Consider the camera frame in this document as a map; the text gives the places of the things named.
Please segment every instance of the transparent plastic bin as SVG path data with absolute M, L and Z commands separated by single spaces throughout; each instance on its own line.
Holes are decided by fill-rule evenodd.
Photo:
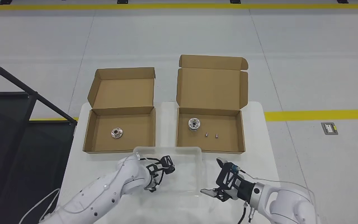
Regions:
M 163 156 L 170 156 L 175 171 L 171 174 L 164 174 L 162 183 L 155 194 L 200 194 L 202 188 L 202 157 L 199 147 L 136 147 L 141 157 L 161 159 Z M 148 160 L 142 160 L 145 166 L 149 165 Z

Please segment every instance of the metal bearing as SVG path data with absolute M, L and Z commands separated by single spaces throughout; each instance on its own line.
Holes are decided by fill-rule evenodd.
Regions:
M 111 135 L 113 138 L 120 138 L 123 135 L 123 130 L 120 128 L 115 128 L 112 130 Z
M 198 118 L 191 118 L 189 120 L 189 129 L 193 132 L 195 132 L 200 127 L 200 121 Z

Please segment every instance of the white cable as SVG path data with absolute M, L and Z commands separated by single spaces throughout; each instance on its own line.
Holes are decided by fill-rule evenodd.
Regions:
M 144 159 L 148 160 L 148 162 L 149 162 L 150 164 L 153 164 L 153 165 L 159 166 L 159 164 L 156 164 L 155 162 L 151 162 L 151 160 L 147 159 L 146 157 L 142 157 L 142 158 L 144 158 Z M 163 168 L 163 169 L 169 169 L 169 167 L 163 167 L 162 165 L 160 166 L 160 168 Z
M 60 193 L 60 189 L 58 188 L 58 192 L 56 193 L 54 199 L 52 199 L 52 202 L 49 204 L 49 206 L 48 206 L 47 209 L 45 210 L 44 214 L 40 217 L 39 222 L 41 222 L 41 220 L 44 218 L 44 216 L 46 215 L 46 212 L 50 209 L 50 207 L 52 206 L 52 204 L 53 204 L 54 201 L 56 200 L 56 198 L 57 198 L 57 196 L 59 195 L 59 193 Z
M 316 224 L 318 223 L 318 220 L 317 220 L 317 207 L 316 207 L 316 204 L 315 204 L 315 195 L 314 195 L 314 192 L 313 192 L 312 190 L 310 190 L 310 189 L 307 188 L 306 186 L 302 186 L 302 185 L 297 184 L 297 183 L 294 183 L 294 182 L 281 181 L 281 180 L 269 180 L 269 179 L 263 179 L 263 178 L 254 178 L 253 176 L 251 176 L 251 175 L 248 174 L 247 172 L 243 172 L 243 173 L 246 174 L 246 175 L 248 175 L 249 177 L 251 177 L 251 179 L 254 179 L 254 180 L 264 180 L 264 181 L 275 182 L 275 183 L 294 184 L 294 185 L 297 185 L 297 186 L 300 186 L 300 187 L 306 189 L 308 192 L 311 192 L 312 195 L 313 195 L 313 207 L 314 207 L 314 213 L 315 213 L 315 222 L 316 222 Z
M 48 198 L 50 195 L 52 195 L 54 192 L 56 192 L 56 191 L 58 191 L 57 192 L 57 194 L 56 194 L 56 196 L 55 196 L 55 198 L 52 200 L 52 202 L 51 202 L 51 204 L 48 206 L 48 208 L 46 209 L 46 211 L 45 211 L 45 213 L 48 211 L 48 209 L 51 207 L 51 205 L 53 204 L 53 202 L 55 201 L 55 199 L 56 199 L 56 197 L 58 196 L 58 194 L 60 193 L 60 189 L 58 188 L 58 189 L 55 189 L 55 190 L 53 190 L 50 194 L 48 194 L 45 198 L 43 198 L 41 201 L 39 201 L 36 205 L 34 205 L 29 211 L 27 211 L 26 213 L 25 213 L 25 215 L 24 216 L 22 216 L 22 218 L 20 219 L 20 222 L 18 223 L 18 224 L 21 224 L 22 222 L 23 222 L 23 220 L 25 219 L 25 217 L 34 209 L 34 208 L 36 208 L 37 206 L 39 206 L 39 204 L 41 204 L 46 198 Z

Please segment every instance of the cable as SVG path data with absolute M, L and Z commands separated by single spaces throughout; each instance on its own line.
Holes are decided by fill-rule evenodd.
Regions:
M 28 210 L 24 216 L 22 216 L 22 218 L 20 219 L 20 222 L 18 224 L 21 224 L 23 222 L 23 220 L 25 219 L 25 217 L 34 209 L 36 208 L 37 206 L 39 206 L 39 204 L 41 204 L 46 198 L 48 198 L 50 195 L 52 195 L 54 192 L 57 192 L 55 198 L 58 196 L 58 194 L 60 193 L 60 189 L 55 189 L 53 190 L 50 194 L 48 194 L 45 198 L 43 198 L 41 201 L 39 201 L 36 205 L 34 205 L 30 210 Z M 53 204 L 53 202 L 55 201 L 55 198 L 52 200 L 50 206 L 48 206 L 48 208 L 46 209 L 45 213 L 48 211 L 48 209 L 51 207 L 51 205 Z
M 297 183 L 294 183 L 294 182 L 289 182 L 289 181 L 281 181 L 281 180 L 269 180 L 269 179 L 264 179 L 264 178 L 254 178 L 253 176 L 251 176 L 250 174 L 248 174 L 247 172 L 243 171 L 243 170 L 240 170 L 240 172 L 248 175 L 249 177 L 251 177 L 251 179 L 254 179 L 254 180 L 264 180 L 264 181 L 269 181 L 269 182 L 274 182 L 274 183 L 288 183 L 288 184 L 294 184 L 294 185 L 297 185 L 297 186 L 300 186 L 301 188 L 304 188 L 306 189 L 308 192 L 311 192 L 312 193 L 312 196 L 313 196 L 313 207 L 314 207 L 314 213 L 315 213 L 315 222 L 316 224 L 318 223 L 318 220 L 317 220 L 317 207 L 316 207 L 316 202 L 315 202 L 315 195 L 314 195 L 314 192 L 312 190 L 310 190 L 309 188 L 307 188 L 306 186 L 302 186 L 300 184 L 297 184 Z
M 244 207 L 244 212 L 242 213 L 242 216 L 237 224 L 240 224 L 244 220 L 245 214 L 246 214 L 246 207 Z
M 60 193 L 60 189 L 58 188 L 58 192 L 56 193 L 54 199 L 52 199 L 52 202 L 49 204 L 49 206 L 47 207 L 47 209 L 45 210 L 44 214 L 40 217 L 39 222 L 41 222 L 41 220 L 44 218 L 44 216 L 46 215 L 47 211 L 50 209 L 50 207 L 52 206 L 52 204 L 54 203 L 54 201 L 56 200 L 57 196 Z
M 149 160 L 149 159 L 146 158 L 146 157 L 142 157 L 142 158 L 145 159 L 145 160 L 148 160 L 148 162 L 150 162 L 151 165 L 156 165 L 156 166 L 159 165 L 159 164 L 156 164 L 155 162 L 151 162 L 151 160 L 157 161 L 158 159 L 150 158 L 151 160 Z M 169 169 L 169 167 L 163 167 L 162 164 L 160 164 L 160 168 Z

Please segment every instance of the box lid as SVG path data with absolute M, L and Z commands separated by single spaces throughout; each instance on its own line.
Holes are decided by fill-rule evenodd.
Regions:
M 248 102 L 244 58 L 181 55 L 177 102 L 182 108 L 240 110 Z
M 153 106 L 154 68 L 97 69 L 88 102 L 93 109 Z

